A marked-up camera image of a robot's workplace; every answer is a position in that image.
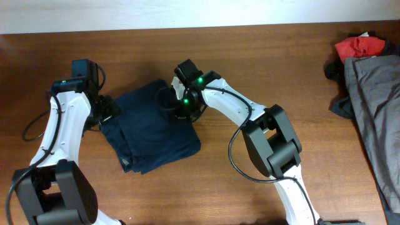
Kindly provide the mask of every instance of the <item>wooden surface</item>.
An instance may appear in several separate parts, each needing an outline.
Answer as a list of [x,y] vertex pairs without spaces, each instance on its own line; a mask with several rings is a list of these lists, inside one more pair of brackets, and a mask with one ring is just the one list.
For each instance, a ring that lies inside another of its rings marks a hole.
[[[73,59],[89,58],[107,72],[101,94],[116,98],[155,79],[170,82],[173,69],[191,58],[215,70],[249,99],[282,106],[302,143],[302,174],[311,201],[328,221],[359,219],[385,224],[376,186],[355,125],[328,108],[338,85],[324,77],[333,44],[348,32],[375,30],[400,43],[399,21],[290,24],[201,29],[70,32],[0,36],[0,224],[15,169],[25,168],[40,141],[23,142],[25,125],[47,108],[45,90],[71,74]],[[30,132],[40,133],[41,121]],[[252,183],[229,164],[228,142],[236,130],[208,109],[194,125],[202,142],[196,155],[145,175],[121,169],[100,132],[87,132],[79,165],[96,190],[99,207],[127,224],[240,224],[284,219],[273,185]],[[243,139],[234,158],[261,178]],[[15,224],[24,224],[13,196]]]

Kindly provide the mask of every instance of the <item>gray blanket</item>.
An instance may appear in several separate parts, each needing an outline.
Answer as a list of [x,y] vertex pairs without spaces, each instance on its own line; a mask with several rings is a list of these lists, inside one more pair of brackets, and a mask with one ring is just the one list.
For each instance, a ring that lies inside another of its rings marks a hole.
[[386,202],[400,213],[400,57],[348,58],[346,86]]

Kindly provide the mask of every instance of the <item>folded cloth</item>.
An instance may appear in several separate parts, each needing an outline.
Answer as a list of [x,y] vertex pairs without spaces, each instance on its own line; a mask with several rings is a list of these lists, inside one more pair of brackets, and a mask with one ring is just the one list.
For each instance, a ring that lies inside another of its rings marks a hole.
[[400,213],[400,57],[348,58],[344,75],[380,190]]
[[379,56],[385,47],[385,41],[377,37],[349,37],[335,44],[341,61],[346,58]]
[[[158,80],[117,98],[121,115],[101,127],[125,172],[145,174],[200,150],[201,143],[192,124],[169,122],[167,112],[157,107],[155,94],[165,87],[165,81]],[[165,91],[158,100],[162,104],[172,97]]]

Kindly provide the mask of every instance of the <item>white wall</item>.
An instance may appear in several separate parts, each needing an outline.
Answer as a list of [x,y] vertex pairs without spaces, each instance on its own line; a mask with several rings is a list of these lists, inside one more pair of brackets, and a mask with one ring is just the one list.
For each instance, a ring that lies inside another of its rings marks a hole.
[[400,19],[400,0],[0,0],[0,34]]

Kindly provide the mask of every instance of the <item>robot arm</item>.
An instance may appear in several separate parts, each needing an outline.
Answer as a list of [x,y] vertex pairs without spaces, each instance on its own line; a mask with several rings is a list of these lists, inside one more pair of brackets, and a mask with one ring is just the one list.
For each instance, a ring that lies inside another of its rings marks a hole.
[[[50,155],[16,187],[16,193],[29,224],[120,225],[98,209],[94,189],[78,167],[83,132],[119,114],[109,96],[98,96],[97,64],[88,60],[72,63],[72,78],[56,81],[51,91],[51,110],[41,146],[31,161],[39,161],[53,141],[58,113],[61,123]],[[14,178],[26,169],[18,170]],[[44,194],[57,184],[60,192]]]
[[[198,71],[190,59],[180,64],[175,69],[175,73],[177,77],[174,78],[172,86],[177,98],[187,99],[184,101],[187,104],[183,105],[186,110],[177,110],[178,114],[185,113],[179,115],[179,118],[190,118],[192,115],[198,114],[202,105],[207,105],[222,112],[238,126],[242,126],[249,114],[247,104],[221,89],[242,97],[252,107],[251,117],[242,128],[251,161],[263,175],[271,179],[296,178],[308,199],[301,176],[299,158],[301,145],[282,108],[275,105],[268,109],[266,106],[250,101],[231,88],[216,72],[210,71],[203,74]],[[267,140],[264,133],[270,129],[276,129],[277,132]],[[284,204],[286,220],[290,225],[318,223],[319,214],[312,205],[311,209],[309,208],[307,199],[298,184],[292,180],[282,180],[275,182],[274,185]],[[315,221],[313,221],[311,210],[314,213]]]

